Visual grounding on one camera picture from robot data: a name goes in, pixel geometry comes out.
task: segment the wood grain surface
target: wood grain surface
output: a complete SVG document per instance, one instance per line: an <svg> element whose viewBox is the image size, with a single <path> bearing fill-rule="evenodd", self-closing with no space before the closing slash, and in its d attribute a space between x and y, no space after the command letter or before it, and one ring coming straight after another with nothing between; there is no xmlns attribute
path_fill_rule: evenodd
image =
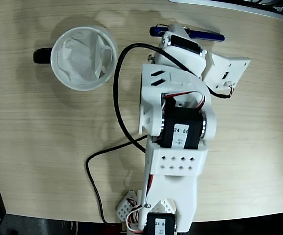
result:
<svg viewBox="0 0 283 235"><path fill-rule="evenodd" d="M101 25L119 51L135 42L158 45L149 28L179 22L221 32L204 48L251 58L230 100L212 99L217 134L199 179L195 221L283 212L283 21L167 0L0 0L0 189L7 212L100 222L85 159L125 142L112 101L112 80L90 92L62 85L33 51L68 29ZM137 132L142 63L132 51L121 72L125 123ZM90 168L106 218L129 189L140 189L144 155L134 147L93 159Z"/></svg>

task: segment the white mug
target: white mug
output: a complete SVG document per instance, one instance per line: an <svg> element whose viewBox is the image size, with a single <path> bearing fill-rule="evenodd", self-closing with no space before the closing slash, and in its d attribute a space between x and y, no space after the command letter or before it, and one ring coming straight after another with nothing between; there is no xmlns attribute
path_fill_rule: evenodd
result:
<svg viewBox="0 0 283 235"><path fill-rule="evenodd" d="M83 30L88 30L98 34L101 38L103 38L106 41L106 43L108 44L108 46L110 46L112 50L112 60L109 69L98 80L90 84L76 84L71 82L67 74L58 67L58 58L57 58L58 51L62 48L64 41L72 34ZM105 84L110 79L116 68L117 58L118 58L118 47L112 34L107 29L95 25L70 29L69 31L65 32L57 39L53 48L38 49L34 51L34 55L33 55L33 60L35 63L51 64L52 71L54 75L57 77L57 79L65 86L77 91L90 91Z"/></svg>

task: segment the mug handle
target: mug handle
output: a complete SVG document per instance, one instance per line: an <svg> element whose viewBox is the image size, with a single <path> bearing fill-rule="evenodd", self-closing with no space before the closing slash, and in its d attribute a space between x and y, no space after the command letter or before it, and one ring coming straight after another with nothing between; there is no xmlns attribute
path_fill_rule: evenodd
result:
<svg viewBox="0 0 283 235"><path fill-rule="evenodd" d="M33 60L36 64L50 64L51 63L52 48L41 48L34 51Z"/></svg>

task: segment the robotic arm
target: robotic arm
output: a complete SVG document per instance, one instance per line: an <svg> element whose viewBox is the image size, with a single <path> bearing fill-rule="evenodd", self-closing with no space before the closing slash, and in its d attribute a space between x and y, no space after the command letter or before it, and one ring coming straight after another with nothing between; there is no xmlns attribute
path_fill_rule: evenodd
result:
<svg viewBox="0 0 283 235"><path fill-rule="evenodd" d="M177 24L163 35L159 48L192 73L158 53L142 66L139 133L148 131L146 164L135 208L138 224L130 224L128 232L173 235L187 232L196 212L197 178L216 132L210 87L231 94L250 60L207 53ZM167 199L175 211L155 208Z"/></svg>

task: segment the pen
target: pen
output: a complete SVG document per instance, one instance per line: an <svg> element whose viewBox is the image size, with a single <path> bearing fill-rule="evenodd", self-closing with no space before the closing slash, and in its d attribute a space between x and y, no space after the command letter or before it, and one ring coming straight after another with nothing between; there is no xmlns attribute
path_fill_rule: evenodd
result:
<svg viewBox="0 0 283 235"><path fill-rule="evenodd" d="M192 39L201 39L201 40L210 40L210 41L218 41L223 42L225 40L224 35L218 34L218 33L208 33L208 32L202 32L202 31L196 31L196 30L190 30L189 28L184 28L185 32L188 34L188 36ZM149 30L150 36L152 37L162 37L165 32L167 32L169 29L168 27L151 27Z"/></svg>

